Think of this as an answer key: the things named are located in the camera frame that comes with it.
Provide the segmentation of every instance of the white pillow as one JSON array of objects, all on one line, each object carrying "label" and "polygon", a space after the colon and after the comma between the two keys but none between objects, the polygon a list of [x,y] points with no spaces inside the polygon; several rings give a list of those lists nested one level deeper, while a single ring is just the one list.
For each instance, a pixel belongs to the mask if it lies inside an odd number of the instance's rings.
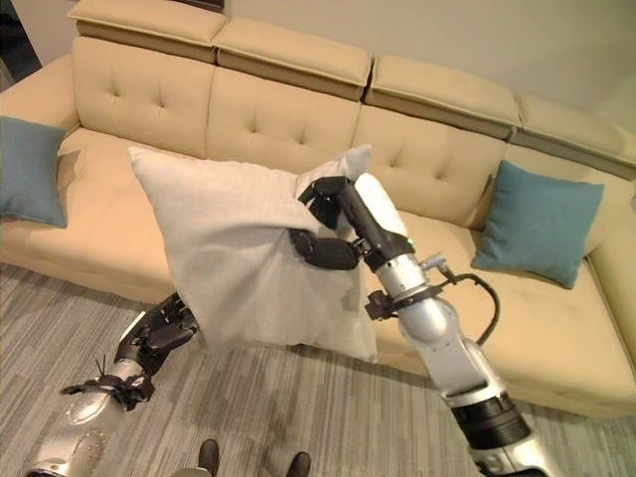
[{"label": "white pillow", "polygon": [[301,176],[141,147],[128,153],[177,291],[209,346],[305,343],[375,359],[364,264],[352,271],[316,268],[297,255],[287,232],[335,236],[296,198],[319,177],[355,180],[368,167],[369,146]]}]

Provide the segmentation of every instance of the carpet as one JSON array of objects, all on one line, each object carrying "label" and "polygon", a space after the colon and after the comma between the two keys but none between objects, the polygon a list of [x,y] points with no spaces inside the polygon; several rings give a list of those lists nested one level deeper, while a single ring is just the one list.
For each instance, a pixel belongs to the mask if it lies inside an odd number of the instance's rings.
[{"label": "carpet", "polygon": [[[0,475],[19,476],[71,399],[147,305],[0,268]],[[477,477],[450,412],[422,377],[309,347],[170,356],[152,401],[126,415],[100,476],[170,477],[221,447],[220,477],[282,477],[309,452],[312,477]],[[596,420],[520,402],[567,476],[636,475],[636,417]]]}]

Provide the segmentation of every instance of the black clamp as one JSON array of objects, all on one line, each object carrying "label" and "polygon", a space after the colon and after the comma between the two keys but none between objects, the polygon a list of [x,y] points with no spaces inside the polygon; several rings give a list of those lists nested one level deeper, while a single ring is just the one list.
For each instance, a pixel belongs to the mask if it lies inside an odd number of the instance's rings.
[{"label": "black clamp", "polygon": [[86,381],[82,385],[69,386],[61,390],[63,395],[76,393],[105,393],[113,396],[126,407],[133,410],[140,402],[147,402],[152,398],[155,387],[149,375],[131,376],[124,381],[119,376],[101,375],[96,380]]},{"label": "black clamp", "polygon": [[365,305],[365,309],[372,320],[388,320],[389,318],[395,318],[396,313],[403,308],[413,303],[433,298],[440,294],[442,290],[442,285],[432,285],[398,301],[393,301],[384,292],[378,290],[369,295],[369,303]]}]

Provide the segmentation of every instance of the wall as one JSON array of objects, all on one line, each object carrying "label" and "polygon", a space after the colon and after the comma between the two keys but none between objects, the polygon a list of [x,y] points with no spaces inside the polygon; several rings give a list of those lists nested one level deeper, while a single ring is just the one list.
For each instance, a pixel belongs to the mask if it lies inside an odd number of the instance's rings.
[{"label": "wall", "polygon": [[42,65],[71,51],[77,34],[75,21],[66,14],[73,0],[12,0],[33,49]]},{"label": "wall", "polygon": [[231,15],[474,73],[636,131],[633,0],[227,0]]}]

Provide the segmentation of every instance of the sofa armrest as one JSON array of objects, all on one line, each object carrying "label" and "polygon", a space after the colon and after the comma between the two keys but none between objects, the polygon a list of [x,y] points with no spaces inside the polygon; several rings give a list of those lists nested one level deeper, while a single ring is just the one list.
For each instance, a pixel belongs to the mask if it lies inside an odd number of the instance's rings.
[{"label": "sofa armrest", "polygon": [[73,92],[71,55],[49,63],[0,94],[0,114],[56,126],[80,124]]},{"label": "sofa armrest", "polygon": [[616,326],[636,365],[636,214],[629,208],[621,224],[590,255]]}]

